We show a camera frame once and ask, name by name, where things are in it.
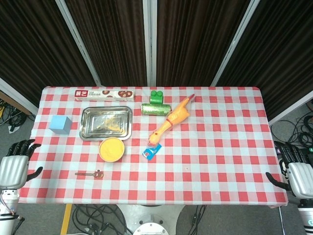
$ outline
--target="brown curtain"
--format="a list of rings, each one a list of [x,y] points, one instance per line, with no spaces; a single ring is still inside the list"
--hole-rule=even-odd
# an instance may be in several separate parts
[[[261,89],[269,120],[313,90],[313,1],[261,1],[218,86]]]
[[[46,86],[95,85],[59,8],[47,0],[0,1],[0,78],[37,106]]]
[[[158,0],[158,86],[209,86],[249,0]]]
[[[142,0],[67,0],[105,86],[146,86]]]

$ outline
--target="orange rubber chicken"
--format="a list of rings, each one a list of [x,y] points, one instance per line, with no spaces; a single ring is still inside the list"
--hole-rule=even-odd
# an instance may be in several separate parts
[[[174,109],[165,122],[154,131],[149,137],[149,144],[148,145],[157,145],[161,139],[162,134],[167,131],[169,128],[174,126],[175,124],[179,124],[184,121],[187,117],[190,116],[185,106],[188,102],[194,97],[195,95],[192,94],[189,97],[186,97],[179,105]]]

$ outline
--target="red and white checkered tablecloth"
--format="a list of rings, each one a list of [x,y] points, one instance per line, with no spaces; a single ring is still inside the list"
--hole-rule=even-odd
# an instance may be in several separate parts
[[[75,101],[76,89],[43,90],[31,133],[42,146],[29,163],[29,173],[40,166],[44,170],[20,190],[20,202],[287,204],[285,191],[273,186],[265,175],[268,171],[282,180],[257,88],[115,88],[135,90],[135,102]],[[164,122],[164,117],[141,115],[141,103],[149,103],[151,90],[163,91],[164,103],[172,108],[188,95],[195,94],[195,100],[189,107],[190,117],[162,137],[162,148],[152,161],[147,161],[141,154],[148,136]],[[133,110],[133,133],[124,141],[122,159],[107,163],[98,155],[100,141],[80,139],[80,119],[86,107],[116,105],[127,105]],[[66,115],[72,120],[69,135],[49,130],[53,115]],[[97,169],[104,171],[101,180],[74,175],[77,171]]]

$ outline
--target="metal tray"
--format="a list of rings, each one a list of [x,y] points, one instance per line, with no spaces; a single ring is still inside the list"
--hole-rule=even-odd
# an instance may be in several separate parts
[[[88,107],[82,113],[79,136],[84,141],[126,140],[132,134],[132,121],[133,112],[127,106]]]

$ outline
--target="yellow stripe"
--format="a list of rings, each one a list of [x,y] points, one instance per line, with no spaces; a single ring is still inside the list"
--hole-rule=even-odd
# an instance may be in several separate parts
[[[65,207],[65,211],[64,211],[64,217],[63,217],[63,223],[62,223],[60,235],[67,234],[67,228],[68,228],[71,210],[72,210],[72,204],[67,204],[67,206]]]

